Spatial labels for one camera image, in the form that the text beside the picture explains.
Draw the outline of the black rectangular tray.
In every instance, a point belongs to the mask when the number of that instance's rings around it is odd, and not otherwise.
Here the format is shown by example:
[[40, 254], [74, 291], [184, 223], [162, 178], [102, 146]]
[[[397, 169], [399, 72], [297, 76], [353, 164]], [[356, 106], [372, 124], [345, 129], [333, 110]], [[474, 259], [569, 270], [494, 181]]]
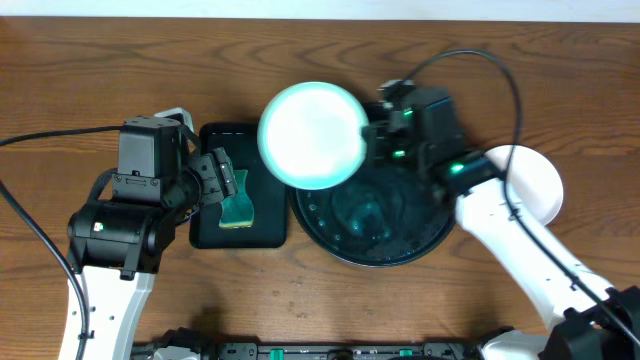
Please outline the black rectangular tray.
[[206, 151], [222, 147], [235, 170], [246, 169], [246, 191], [255, 209], [249, 228], [222, 229], [221, 203], [204, 206], [191, 220], [189, 241], [197, 249], [277, 248], [286, 240], [288, 207], [286, 186], [262, 161], [257, 126], [242, 123], [209, 123], [200, 130]]

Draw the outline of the white plate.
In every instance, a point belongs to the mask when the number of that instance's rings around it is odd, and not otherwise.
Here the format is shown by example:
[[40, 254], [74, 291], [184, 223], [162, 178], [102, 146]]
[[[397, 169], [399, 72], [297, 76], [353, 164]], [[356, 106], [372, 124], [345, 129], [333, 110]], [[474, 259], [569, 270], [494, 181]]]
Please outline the white plate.
[[564, 186], [556, 167], [543, 154], [526, 146], [515, 146], [508, 182], [544, 225], [551, 223], [560, 212]]

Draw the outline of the mint plate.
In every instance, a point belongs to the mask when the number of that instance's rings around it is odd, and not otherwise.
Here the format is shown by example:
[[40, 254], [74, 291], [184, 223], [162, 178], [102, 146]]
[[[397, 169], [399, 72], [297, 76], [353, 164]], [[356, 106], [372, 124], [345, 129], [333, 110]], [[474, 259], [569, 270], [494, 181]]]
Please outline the mint plate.
[[344, 88], [303, 82], [278, 93], [261, 114], [257, 145], [270, 173], [297, 189], [321, 190], [349, 179], [363, 164], [369, 125]]

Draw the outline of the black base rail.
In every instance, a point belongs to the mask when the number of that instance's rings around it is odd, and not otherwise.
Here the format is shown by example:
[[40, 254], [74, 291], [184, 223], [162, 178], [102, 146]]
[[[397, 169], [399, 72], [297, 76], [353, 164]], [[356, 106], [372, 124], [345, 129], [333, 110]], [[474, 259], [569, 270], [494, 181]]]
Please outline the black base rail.
[[169, 330], [155, 341], [135, 344], [129, 360], [464, 360], [479, 359], [480, 347], [508, 332], [491, 331], [477, 340], [435, 338], [424, 343], [264, 343], [256, 338], [214, 339], [186, 328]]

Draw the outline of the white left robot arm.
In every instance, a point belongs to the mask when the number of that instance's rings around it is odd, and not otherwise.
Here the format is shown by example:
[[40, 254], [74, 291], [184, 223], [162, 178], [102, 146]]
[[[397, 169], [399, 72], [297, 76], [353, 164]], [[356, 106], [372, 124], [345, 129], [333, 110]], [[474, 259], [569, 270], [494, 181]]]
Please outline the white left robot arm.
[[66, 326], [59, 356], [127, 359], [163, 251], [187, 213], [237, 192], [221, 148], [182, 145], [136, 150], [124, 145], [111, 176], [113, 196], [92, 194], [69, 221]]

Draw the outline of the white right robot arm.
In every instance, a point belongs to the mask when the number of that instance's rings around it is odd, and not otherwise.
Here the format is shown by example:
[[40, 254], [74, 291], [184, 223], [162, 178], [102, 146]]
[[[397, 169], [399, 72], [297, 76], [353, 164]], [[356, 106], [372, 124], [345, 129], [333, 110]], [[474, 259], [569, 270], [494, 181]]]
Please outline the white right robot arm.
[[638, 288], [618, 291], [579, 261], [510, 185], [508, 166], [467, 147], [456, 126], [421, 131], [383, 121], [362, 136], [368, 161], [415, 165], [454, 198], [457, 223], [496, 257], [551, 331], [506, 331], [479, 346], [481, 358], [638, 358]]

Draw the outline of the black round tray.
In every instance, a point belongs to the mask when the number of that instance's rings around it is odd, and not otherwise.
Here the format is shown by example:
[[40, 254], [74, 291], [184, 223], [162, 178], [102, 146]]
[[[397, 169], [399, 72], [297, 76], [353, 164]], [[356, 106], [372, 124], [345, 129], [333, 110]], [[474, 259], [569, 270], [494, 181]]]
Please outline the black round tray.
[[[369, 124], [386, 121], [381, 105], [365, 106]], [[439, 163], [417, 168], [368, 167], [321, 190], [291, 189], [294, 215], [321, 248], [369, 267], [406, 264], [434, 250], [451, 232], [453, 199], [437, 179]]]

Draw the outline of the green yellow sponge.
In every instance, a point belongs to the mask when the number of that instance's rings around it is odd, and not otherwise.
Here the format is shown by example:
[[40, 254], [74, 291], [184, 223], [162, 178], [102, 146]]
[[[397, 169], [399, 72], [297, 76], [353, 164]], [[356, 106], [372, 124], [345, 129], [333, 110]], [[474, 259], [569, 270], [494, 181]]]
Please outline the green yellow sponge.
[[238, 191], [221, 202], [219, 227], [222, 229], [249, 228], [254, 223], [255, 209], [246, 191], [248, 171], [235, 170], [234, 176]]

